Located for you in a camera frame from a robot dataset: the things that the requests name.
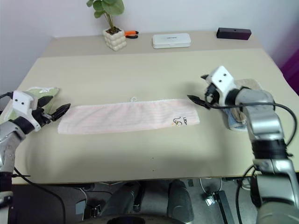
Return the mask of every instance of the white flower pot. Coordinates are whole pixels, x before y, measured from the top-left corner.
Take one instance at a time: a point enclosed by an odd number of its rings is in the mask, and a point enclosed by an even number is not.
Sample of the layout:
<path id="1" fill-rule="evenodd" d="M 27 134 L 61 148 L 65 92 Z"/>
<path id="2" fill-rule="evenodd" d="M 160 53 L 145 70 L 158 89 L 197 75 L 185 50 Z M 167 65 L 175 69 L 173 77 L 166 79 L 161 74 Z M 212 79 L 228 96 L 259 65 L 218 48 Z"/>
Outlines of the white flower pot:
<path id="1" fill-rule="evenodd" d="M 115 51 L 118 51 L 127 45 L 125 32 L 123 30 L 113 35 L 107 33 L 107 30 L 108 29 L 103 30 L 103 35 L 108 47 Z"/>

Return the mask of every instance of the towel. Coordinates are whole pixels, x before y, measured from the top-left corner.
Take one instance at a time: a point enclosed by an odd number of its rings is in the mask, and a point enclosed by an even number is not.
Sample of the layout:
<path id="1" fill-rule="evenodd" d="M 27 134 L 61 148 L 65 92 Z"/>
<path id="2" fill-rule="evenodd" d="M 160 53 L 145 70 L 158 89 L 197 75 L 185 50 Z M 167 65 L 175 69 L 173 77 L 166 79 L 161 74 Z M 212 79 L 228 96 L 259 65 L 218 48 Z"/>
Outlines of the towel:
<path id="1" fill-rule="evenodd" d="M 194 104 L 166 99 L 70 108 L 58 126 L 60 134 L 121 133 L 199 123 Z"/>
<path id="2" fill-rule="evenodd" d="M 43 107 L 45 113 L 49 113 L 52 105 L 54 103 L 54 96 L 57 95 L 59 92 L 59 89 L 57 87 L 31 87 L 27 90 L 27 92 L 30 92 L 34 95 L 36 95 L 38 98 L 44 97 L 44 96 L 53 96 L 53 99 Z M 9 109 L 4 117 L 4 121 L 8 121 L 10 119 L 14 120 L 17 118 L 16 113 L 13 111 L 12 104 L 9 106 Z"/>
<path id="3" fill-rule="evenodd" d="M 235 80 L 235 85 L 237 88 L 246 86 L 253 90 L 261 90 L 261 85 L 254 79 L 239 79 Z M 246 116 L 240 111 L 239 108 L 223 109 L 223 111 L 228 115 L 228 126 L 230 130 L 246 132 Z"/>

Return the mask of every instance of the green leaf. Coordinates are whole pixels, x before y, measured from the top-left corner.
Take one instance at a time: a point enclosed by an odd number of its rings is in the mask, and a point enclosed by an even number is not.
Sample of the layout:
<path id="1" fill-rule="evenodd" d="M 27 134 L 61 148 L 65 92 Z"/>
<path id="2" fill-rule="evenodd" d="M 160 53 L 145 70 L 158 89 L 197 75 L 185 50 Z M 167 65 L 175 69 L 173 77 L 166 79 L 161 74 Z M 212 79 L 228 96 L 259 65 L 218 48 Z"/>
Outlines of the green leaf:
<path id="1" fill-rule="evenodd" d="M 120 15 L 123 13 L 125 9 L 122 0 L 116 0 L 113 4 L 108 4 L 105 1 L 103 1 L 102 6 L 104 10 L 110 15 Z"/>
<path id="2" fill-rule="evenodd" d="M 86 5 L 87 5 L 88 7 L 93 6 L 93 0 L 89 0 L 88 2 L 86 2 Z"/>
<path id="3" fill-rule="evenodd" d="M 95 11 L 97 11 L 97 12 L 102 12 L 102 11 L 104 11 L 104 9 L 103 9 L 103 5 L 102 5 L 102 1 L 95 1 L 94 3 L 93 3 L 93 8 L 94 8 L 94 10 Z"/>
<path id="4" fill-rule="evenodd" d="M 117 0 L 103 0 L 104 2 L 106 2 L 107 4 L 111 5 L 114 4 Z"/>
<path id="5" fill-rule="evenodd" d="M 104 12 L 105 12 L 105 11 L 102 11 L 102 12 L 95 11 L 95 12 L 94 12 L 94 17 L 95 17 L 95 18 L 100 18 L 101 15 L 104 14 Z"/>

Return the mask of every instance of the orange scissors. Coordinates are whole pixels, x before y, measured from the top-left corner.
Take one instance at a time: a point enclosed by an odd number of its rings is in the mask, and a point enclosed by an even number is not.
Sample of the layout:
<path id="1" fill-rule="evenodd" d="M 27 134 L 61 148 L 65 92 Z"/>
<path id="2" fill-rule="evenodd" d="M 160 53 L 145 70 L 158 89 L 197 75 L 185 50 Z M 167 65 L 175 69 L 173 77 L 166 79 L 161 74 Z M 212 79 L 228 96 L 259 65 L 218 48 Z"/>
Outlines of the orange scissors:
<path id="1" fill-rule="evenodd" d="M 130 31 L 126 31 L 125 32 L 125 37 L 129 38 L 129 39 L 136 39 L 136 38 L 138 38 L 137 34 L 139 34 L 138 31 L 136 31 L 136 30 L 130 30 Z"/>

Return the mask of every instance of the pink towel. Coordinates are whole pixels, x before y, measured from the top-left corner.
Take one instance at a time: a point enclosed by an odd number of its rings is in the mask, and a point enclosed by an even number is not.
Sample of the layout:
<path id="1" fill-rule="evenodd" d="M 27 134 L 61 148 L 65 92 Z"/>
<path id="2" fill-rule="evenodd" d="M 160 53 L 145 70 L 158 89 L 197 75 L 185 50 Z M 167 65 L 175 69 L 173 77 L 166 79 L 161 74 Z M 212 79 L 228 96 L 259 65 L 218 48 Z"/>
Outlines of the pink towel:
<path id="1" fill-rule="evenodd" d="M 70 108 L 59 126 L 60 134 L 133 132 L 199 123 L 194 104 L 167 99 Z"/>

